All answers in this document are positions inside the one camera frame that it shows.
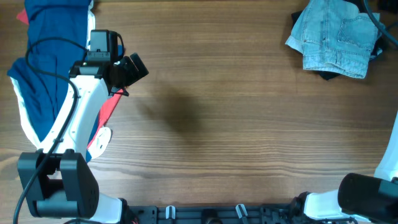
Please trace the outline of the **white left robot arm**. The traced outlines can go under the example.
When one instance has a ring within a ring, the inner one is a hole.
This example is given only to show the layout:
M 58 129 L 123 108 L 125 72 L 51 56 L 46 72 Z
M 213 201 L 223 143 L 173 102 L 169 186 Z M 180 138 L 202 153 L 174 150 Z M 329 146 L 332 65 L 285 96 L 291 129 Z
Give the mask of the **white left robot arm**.
M 87 61 L 76 61 L 50 132 L 36 152 L 23 152 L 19 157 L 21 199 L 32 216 L 88 223 L 136 222 L 124 199 L 100 192 L 86 161 L 91 129 L 109 95 L 149 73 L 137 53 L 118 61 L 99 52 L 91 52 Z

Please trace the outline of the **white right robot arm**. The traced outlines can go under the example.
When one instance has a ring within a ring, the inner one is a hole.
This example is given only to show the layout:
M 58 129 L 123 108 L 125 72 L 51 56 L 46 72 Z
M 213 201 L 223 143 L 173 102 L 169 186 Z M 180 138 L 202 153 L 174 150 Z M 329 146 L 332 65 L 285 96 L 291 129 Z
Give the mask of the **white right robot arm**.
M 289 216 L 312 223 L 397 223 L 397 121 L 374 175 L 347 174 L 337 190 L 294 198 Z

